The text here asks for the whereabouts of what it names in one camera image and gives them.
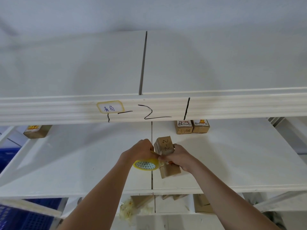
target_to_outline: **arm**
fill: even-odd
[[[181,145],[174,146],[173,154],[161,156],[159,160],[173,161],[194,176],[226,230],[279,230]]]
[[[148,139],[123,152],[110,172],[88,193],[58,230],[110,229],[131,166],[136,160],[158,158]]]

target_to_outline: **white label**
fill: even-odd
[[[208,121],[206,119],[193,120],[195,125],[203,125],[209,126]]]
[[[35,132],[35,131],[39,131],[39,129],[42,127],[42,125],[32,125],[32,126],[29,126],[28,128],[27,128],[27,130],[25,130],[25,131],[27,131],[27,132]]]
[[[177,121],[177,126],[178,126],[178,127],[185,127],[185,126],[191,127],[192,124],[191,124],[191,121],[190,121],[190,120],[178,120],[178,121]]]
[[[119,100],[98,102],[97,107],[102,114],[125,112],[124,106]]]

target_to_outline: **left hand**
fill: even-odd
[[[137,160],[158,159],[159,155],[152,153],[151,151],[154,151],[154,147],[149,139],[141,139],[129,150],[123,152],[122,154],[131,159],[132,163]]]

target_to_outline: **forearm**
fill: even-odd
[[[64,220],[59,230],[110,229],[133,162],[125,152]]]
[[[197,159],[193,160],[190,173],[195,177],[226,230],[279,229]]]

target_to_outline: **left arm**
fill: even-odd
[[[110,172],[88,193],[58,230],[110,229],[130,168],[136,160],[158,158],[148,139],[123,152]]]

